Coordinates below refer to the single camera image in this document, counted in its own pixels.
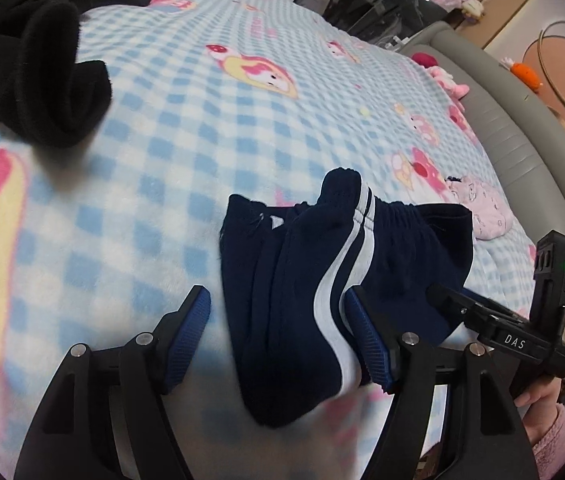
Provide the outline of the right hand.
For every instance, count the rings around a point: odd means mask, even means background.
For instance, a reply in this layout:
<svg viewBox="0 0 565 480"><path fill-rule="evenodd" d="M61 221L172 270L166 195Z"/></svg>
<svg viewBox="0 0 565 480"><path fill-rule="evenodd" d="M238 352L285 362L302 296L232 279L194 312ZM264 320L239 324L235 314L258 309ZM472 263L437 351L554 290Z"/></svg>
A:
<svg viewBox="0 0 565 480"><path fill-rule="evenodd" d="M558 418L560 378L541 378L514 399L517 408L526 408L522 424L531 445L537 444Z"/></svg>

